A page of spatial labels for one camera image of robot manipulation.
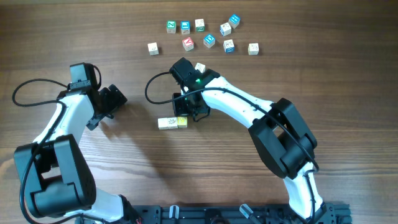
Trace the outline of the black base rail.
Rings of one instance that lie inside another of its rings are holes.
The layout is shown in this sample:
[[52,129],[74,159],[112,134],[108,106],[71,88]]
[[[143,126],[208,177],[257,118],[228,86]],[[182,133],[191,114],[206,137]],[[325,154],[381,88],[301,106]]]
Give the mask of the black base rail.
[[[306,223],[300,219],[288,204],[268,204],[266,206],[240,207],[161,207],[158,205],[133,206],[135,223],[153,224],[210,224],[210,223]],[[314,223],[351,224],[351,210],[348,204],[323,203],[316,212]]]

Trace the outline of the wooden block green Z side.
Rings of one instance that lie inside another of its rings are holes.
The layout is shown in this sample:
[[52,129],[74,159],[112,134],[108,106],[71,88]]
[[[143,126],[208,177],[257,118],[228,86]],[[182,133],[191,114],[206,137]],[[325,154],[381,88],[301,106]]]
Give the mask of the wooden block green Z side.
[[195,70],[198,70],[200,73],[204,73],[206,70],[206,66],[202,63],[197,63],[195,65]]

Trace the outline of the wooden block red side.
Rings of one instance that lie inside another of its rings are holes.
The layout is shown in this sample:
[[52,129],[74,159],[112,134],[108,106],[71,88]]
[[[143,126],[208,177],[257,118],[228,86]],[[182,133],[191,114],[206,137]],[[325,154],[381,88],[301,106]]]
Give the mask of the wooden block red side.
[[156,42],[147,44],[147,47],[148,47],[149,54],[151,56],[159,54],[159,48],[158,48]]

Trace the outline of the wooden block yellow top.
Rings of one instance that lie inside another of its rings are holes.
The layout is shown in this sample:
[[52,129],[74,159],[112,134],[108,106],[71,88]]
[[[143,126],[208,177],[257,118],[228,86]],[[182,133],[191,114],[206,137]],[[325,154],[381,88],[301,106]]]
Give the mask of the wooden block yellow top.
[[188,126],[187,117],[183,117],[183,116],[177,117],[177,126],[178,126],[178,128],[186,128]]

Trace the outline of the wooden block green Z front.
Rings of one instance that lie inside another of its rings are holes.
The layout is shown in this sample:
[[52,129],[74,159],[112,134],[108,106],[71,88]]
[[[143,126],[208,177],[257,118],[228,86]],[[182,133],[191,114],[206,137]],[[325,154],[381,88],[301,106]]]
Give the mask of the wooden block green Z front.
[[196,19],[195,20],[195,28],[196,28],[196,32],[204,32],[205,31],[204,19]]

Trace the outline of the wooden block letter M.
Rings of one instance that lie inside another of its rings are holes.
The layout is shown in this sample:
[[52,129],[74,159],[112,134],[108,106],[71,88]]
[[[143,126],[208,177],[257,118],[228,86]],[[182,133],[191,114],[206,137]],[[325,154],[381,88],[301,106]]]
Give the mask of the wooden block letter M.
[[168,129],[169,128],[168,118],[159,118],[157,121],[158,121],[159,129]]

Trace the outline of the wooden block number 2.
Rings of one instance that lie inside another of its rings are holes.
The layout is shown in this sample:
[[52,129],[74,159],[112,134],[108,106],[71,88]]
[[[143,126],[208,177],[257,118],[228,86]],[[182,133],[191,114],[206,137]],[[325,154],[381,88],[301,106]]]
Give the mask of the wooden block number 2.
[[223,37],[230,35],[231,31],[232,31],[232,27],[230,26],[229,22],[226,22],[226,23],[220,25],[220,33]]

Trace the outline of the wooden block letter L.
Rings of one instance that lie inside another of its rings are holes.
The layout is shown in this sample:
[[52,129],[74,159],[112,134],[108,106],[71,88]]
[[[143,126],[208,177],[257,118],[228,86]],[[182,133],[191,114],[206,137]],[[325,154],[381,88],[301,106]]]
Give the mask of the wooden block letter L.
[[248,54],[249,55],[257,55],[259,53],[259,44],[258,43],[250,43],[248,45]]

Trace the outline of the wooden block blue D top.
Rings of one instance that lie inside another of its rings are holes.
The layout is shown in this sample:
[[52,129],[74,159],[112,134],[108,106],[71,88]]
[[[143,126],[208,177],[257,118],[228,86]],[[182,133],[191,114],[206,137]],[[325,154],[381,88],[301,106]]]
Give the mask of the wooden block blue D top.
[[203,39],[204,45],[208,48],[212,48],[212,46],[214,46],[215,42],[216,42],[216,39],[214,38],[214,36],[212,34],[206,35]]

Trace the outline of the wooden block blue far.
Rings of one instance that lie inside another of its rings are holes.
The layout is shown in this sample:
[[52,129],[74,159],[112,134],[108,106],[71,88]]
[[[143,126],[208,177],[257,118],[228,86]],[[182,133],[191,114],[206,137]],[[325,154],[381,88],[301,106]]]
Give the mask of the wooden block blue far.
[[237,28],[237,26],[239,25],[240,21],[241,21],[241,18],[240,18],[239,16],[237,16],[236,14],[233,14],[233,15],[229,18],[228,23],[230,24],[230,26],[231,26],[233,29],[235,29],[235,28]]

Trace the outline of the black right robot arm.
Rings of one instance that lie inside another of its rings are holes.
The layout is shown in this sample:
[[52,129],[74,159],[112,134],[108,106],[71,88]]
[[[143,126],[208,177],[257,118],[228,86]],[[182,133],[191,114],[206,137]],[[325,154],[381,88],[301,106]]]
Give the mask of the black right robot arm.
[[252,96],[214,70],[195,69],[185,58],[169,72],[181,87],[177,100],[189,115],[214,109],[248,129],[261,161],[284,181],[292,211],[315,223],[323,204],[313,176],[319,170],[314,155],[317,140],[294,104],[285,98],[274,103]]

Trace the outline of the wooden block blue X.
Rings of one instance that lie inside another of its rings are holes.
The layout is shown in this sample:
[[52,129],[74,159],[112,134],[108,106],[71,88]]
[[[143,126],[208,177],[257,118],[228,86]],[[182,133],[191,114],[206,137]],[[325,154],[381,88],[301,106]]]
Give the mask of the wooden block blue X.
[[225,40],[223,42],[223,48],[224,48],[224,52],[225,53],[234,52],[235,46],[234,46],[233,39]]

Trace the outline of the wooden block green V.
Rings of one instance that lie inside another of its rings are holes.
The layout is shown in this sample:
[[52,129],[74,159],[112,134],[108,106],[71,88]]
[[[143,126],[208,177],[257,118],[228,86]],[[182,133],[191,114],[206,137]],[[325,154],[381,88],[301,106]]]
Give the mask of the wooden block green V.
[[178,119],[177,117],[167,118],[167,124],[169,129],[177,129],[178,128]]

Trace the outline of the wooden block red top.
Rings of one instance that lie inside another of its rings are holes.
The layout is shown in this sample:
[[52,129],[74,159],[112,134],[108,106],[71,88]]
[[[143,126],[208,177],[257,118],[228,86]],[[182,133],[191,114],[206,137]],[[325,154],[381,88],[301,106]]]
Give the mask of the wooden block red top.
[[187,37],[187,38],[183,39],[182,40],[182,45],[183,45],[183,48],[186,51],[193,50],[194,46],[195,46],[193,40],[190,37]]

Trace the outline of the wooden block green top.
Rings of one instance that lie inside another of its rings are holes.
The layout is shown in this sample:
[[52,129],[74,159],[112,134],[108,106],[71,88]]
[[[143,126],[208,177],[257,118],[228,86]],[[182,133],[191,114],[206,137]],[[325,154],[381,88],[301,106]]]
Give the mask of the wooden block green top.
[[168,34],[175,34],[177,30],[176,21],[168,20],[166,23],[166,29]]

